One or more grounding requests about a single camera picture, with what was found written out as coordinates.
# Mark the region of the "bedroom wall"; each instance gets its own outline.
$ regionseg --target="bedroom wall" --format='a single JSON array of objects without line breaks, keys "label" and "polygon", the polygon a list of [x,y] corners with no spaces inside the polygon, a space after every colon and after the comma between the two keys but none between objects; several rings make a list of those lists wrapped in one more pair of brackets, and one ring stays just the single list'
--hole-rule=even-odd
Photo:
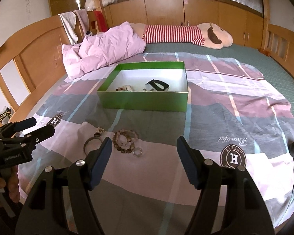
[{"label": "bedroom wall", "polygon": [[294,7],[289,0],[269,0],[270,24],[294,32]]},{"label": "bedroom wall", "polygon": [[[15,32],[39,20],[50,17],[48,0],[1,0],[0,2],[0,46]],[[13,61],[1,70],[4,81],[18,104],[28,96]],[[0,111],[8,105],[0,90]]]}]

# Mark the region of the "pink blanket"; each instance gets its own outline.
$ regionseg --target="pink blanket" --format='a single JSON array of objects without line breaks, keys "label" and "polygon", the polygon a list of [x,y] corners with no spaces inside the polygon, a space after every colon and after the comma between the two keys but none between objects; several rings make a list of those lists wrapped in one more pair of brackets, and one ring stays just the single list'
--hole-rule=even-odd
[{"label": "pink blanket", "polygon": [[146,43],[128,22],[87,37],[81,44],[62,45],[63,64],[70,79],[143,53]]}]

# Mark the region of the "gray mattress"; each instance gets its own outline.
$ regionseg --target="gray mattress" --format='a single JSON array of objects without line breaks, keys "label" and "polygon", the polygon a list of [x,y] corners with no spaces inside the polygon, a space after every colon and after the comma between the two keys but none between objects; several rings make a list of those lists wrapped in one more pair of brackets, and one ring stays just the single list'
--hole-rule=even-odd
[{"label": "gray mattress", "polygon": [[187,52],[191,54],[208,54],[215,57],[233,57],[260,70],[273,85],[291,103],[294,115],[294,79],[271,57],[261,54],[257,49],[233,44],[220,50],[205,48],[191,43],[157,43],[147,44],[145,52]]}]

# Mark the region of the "logo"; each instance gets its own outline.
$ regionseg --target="logo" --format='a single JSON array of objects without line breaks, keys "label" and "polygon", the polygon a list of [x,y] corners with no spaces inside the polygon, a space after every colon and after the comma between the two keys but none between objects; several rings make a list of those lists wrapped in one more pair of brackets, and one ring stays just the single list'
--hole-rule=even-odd
[{"label": "logo", "polygon": [[4,160],[5,161],[8,161],[8,160],[11,160],[11,159],[14,159],[14,158],[18,158],[18,157],[21,157],[21,154],[11,155],[9,157],[4,158]]},{"label": "logo", "polygon": [[238,144],[242,147],[242,146],[247,145],[246,140],[247,140],[247,138],[232,138],[232,137],[229,137],[228,135],[226,135],[225,137],[224,136],[219,137],[217,142],[219,142],[219,141],[222,143],[229,142],[229,141],[239,142]]},{"label": "logo", "polygon": [[239,165],[246,167],[246,156],[244,151],[236,145],[227,145],[220,154],[222,167],[235,169]]},{"label": "logo", "polygon": [[56,127],[62,119],[62,114],[56,114],[51,120],[47,123],[48,125],[52,125],[53,127]]}]

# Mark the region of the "stuffed toy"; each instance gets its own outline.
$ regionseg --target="stuffed toy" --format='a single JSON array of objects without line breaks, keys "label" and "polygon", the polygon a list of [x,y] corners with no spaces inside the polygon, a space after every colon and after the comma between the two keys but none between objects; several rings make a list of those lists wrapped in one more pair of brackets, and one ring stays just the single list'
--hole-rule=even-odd
[{"label": "stuffed toy", "polygon": [[212,23],[202,23],[197,25],[205,40],[204,47],[221,49],[233,44],[232,36],[221,27]]},{"label": "stuffed toy", "polygon": [[153,26],[138,23],[131,24],[131,27],[147,44],[190,42],[206,48],[220,49],[233,43],[233,38],[227,31],[212,23],[197,26]]}]

